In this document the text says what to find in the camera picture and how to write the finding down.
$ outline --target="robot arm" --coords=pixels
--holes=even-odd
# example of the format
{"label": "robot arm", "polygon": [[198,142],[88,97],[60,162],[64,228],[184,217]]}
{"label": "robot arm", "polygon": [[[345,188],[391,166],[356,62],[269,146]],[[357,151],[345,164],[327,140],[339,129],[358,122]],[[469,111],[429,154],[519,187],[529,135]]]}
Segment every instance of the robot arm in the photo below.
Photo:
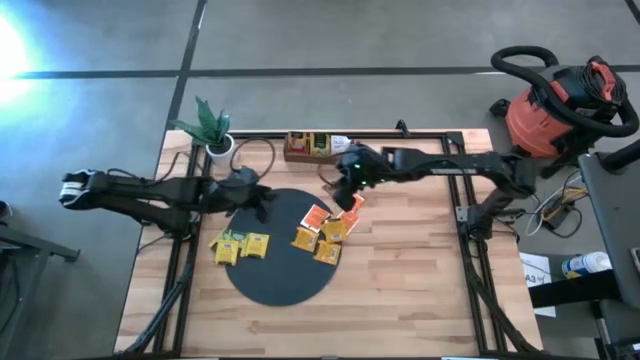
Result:
{"label": "robot arm", "polygon": [[[257,180],[255,171],[246,167],[220,181],[203,176],[154,181],[85,169],[64,176],[59,200],[67,209],[103,208],[184,237],[190,230],[192,211],[230,215],[238,208],[254,207],[258,218],[265,221],[271,188],[258,185]],[[168,207],[150,204],[149,200]]]}
{"label": "robot arm", "polygon": [[471,155],[425,154],[411,148],[383,148],[377,153],[362,144],[352,145],[336,165],[341,178],[333,184],[333,199],[345,211],[353,195],[365,187],[388,181],[403,183],[425,176],[479,175],[496,185],[482,204],[466,209],[467,231],[472,238],[491,237],[491,224],[514,199],[535,193],[533,164],[515,155],[495,152]]}

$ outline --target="white pot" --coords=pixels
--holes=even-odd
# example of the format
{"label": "white pot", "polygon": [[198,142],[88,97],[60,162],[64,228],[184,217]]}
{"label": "white pot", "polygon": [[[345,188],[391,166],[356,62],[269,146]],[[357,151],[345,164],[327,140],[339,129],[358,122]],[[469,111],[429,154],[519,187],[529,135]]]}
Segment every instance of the white pot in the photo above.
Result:
{"label": "white pot", "polygon": [[209,157],[211,157],[211,160],[213,160],[213,163],[216,165],[226,166],[229,165],[229,162],[231,161],[231,155],[233,154],[233,148],[235,147],[236,143],[233,140],[233,136],[229,134],[226,134],[225,136],[231,141],[231,146],[229,146],[229,149],[227,149],[227,151],[225,151],[224,153],[216,154],[211,151],[209,145],[205,146],[207,154],[209,154]]}

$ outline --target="green plant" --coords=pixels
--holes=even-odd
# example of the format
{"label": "green plant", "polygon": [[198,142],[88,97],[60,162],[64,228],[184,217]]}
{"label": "green plant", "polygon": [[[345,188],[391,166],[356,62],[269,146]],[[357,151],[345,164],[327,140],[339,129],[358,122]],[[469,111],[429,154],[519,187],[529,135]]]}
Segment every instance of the green plant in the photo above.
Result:
{"label": "green plant", "polygon": [[222,110],[218,118],[216,118],[211,112],[208,101],[202,101],[196,96],[196,102],[198,103],[200,126],[191,125],[181,120],[171,120],[171,123],[191,135],[195,144],[201,146],[209,145],[214,149],[222,149],[225,135],[229,131],[231,116],[225,114],[224,110]]}

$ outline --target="potted plant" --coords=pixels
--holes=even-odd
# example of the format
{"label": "potted plant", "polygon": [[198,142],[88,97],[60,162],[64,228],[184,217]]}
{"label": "potted plant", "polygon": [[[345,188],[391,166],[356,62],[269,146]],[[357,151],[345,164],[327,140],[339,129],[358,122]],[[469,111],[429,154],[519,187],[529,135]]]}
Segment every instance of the potted plant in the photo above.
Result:
{"label": "potted plant", "polygon": [[211,112],[208,101],[202,101],[196,96],[196,102],[198,103],[200,126],[191,125],[181,120],[172,120],[171,123],[191,135],[194,144],[204,146],[214,164],[229,163],[235,145],[233,137],[227,134],[231,116],[222,110],[216,118]]}

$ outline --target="black circular mat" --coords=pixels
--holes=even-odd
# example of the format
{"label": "black circular mat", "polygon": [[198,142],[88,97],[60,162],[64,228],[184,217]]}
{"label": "black circular mat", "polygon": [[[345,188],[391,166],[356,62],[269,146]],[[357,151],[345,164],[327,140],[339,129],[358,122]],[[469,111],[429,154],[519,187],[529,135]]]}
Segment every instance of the black circular mat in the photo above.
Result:
{"label": "black circular mat", "polygon": [[235,287],[249,299],[269,306],[287,306],[314,296],[331,280],[337,266],[313,260],[313,254],[291,245],[296,228],[312,205],[331,211],[317,197],[295,189],[273,190],[269,221],[261,223],[255,210],[238,210],[229,229],[269,235],[264,259],[239,258],[226,266]]}

